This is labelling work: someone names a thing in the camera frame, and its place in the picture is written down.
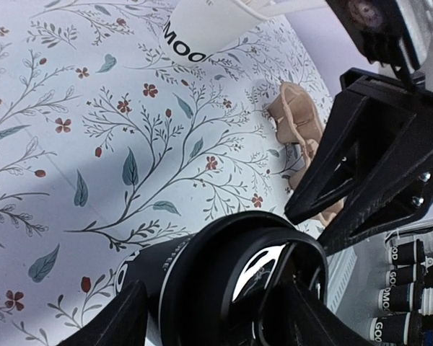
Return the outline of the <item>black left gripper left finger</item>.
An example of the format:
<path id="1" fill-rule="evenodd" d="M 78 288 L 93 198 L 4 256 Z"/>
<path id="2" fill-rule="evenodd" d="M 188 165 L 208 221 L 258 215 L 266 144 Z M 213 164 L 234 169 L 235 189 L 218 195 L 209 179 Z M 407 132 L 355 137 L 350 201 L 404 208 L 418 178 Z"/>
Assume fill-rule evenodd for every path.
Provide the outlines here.
<path id="1" fill-rule="evenodd" d="M 140 280 L 123 289 L 91 322 L 61 345 L 144 345 L 148 318 L 146 287 Z"/>

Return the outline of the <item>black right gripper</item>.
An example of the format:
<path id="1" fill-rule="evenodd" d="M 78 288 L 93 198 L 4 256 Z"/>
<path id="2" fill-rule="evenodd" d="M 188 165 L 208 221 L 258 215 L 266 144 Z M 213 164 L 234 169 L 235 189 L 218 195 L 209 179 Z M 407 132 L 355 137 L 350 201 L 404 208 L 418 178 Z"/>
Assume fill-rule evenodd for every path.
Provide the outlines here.
<path id="1" fill-rule="evenodd" d="M 301 223 L 344 199 L 318 241 L 340 252 L 423 218 L 433 204 L 433 94 L 352 69 L 318 152 L 285 207 Z"/>

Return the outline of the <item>black paper coffee cup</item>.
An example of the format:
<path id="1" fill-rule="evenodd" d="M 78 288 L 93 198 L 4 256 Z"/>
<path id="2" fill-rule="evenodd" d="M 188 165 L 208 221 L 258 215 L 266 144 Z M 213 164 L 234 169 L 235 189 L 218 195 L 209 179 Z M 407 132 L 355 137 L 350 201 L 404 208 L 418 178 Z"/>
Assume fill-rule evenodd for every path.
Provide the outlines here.
<path id="1" fill-rule="evenodd" d="M 193 271 L 201 263 L 203 243 L 197 234 L 174 238 L 139 249 L 119 265 L 114 280 L 116 295 L 140 281 L 146 289 L 148 313 L 146 337 L 154 345 L 184 345 L 189 322 Z"/>

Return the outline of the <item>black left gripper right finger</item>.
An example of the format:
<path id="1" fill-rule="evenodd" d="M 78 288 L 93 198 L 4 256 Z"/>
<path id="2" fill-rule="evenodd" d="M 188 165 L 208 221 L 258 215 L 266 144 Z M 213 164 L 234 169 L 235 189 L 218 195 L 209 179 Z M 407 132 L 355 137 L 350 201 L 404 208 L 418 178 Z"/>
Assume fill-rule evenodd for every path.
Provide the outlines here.
<path id="1" fill-rule="evenodd" d="M 288 344 L 360 346 L 370 342 L 347 327 L 305 285 L 288 283 Z"/>

